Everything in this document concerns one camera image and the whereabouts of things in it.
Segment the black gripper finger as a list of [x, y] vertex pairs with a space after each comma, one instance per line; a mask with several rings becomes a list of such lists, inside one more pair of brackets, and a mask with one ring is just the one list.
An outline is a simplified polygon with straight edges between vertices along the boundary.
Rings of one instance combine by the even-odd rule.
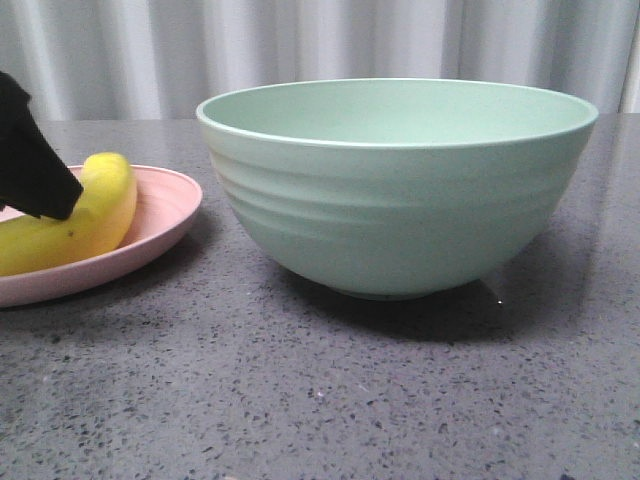
[[1, 207], [65, 220], [83, 187], [41, 133], [30, 99], [14, 78], [1, 74]]

